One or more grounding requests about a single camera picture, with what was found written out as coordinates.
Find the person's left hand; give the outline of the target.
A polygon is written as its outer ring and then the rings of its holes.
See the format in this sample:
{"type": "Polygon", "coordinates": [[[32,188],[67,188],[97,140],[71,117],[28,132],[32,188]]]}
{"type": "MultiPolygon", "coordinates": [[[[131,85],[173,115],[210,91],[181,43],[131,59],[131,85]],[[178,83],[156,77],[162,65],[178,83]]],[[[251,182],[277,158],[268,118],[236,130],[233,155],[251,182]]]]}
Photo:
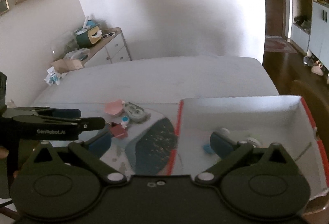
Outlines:
{"type": "Polygon", "coordinates": [[[0,146],[0,160],[6,159],[8,154],[9,151],[5,147],[0,146]]]}

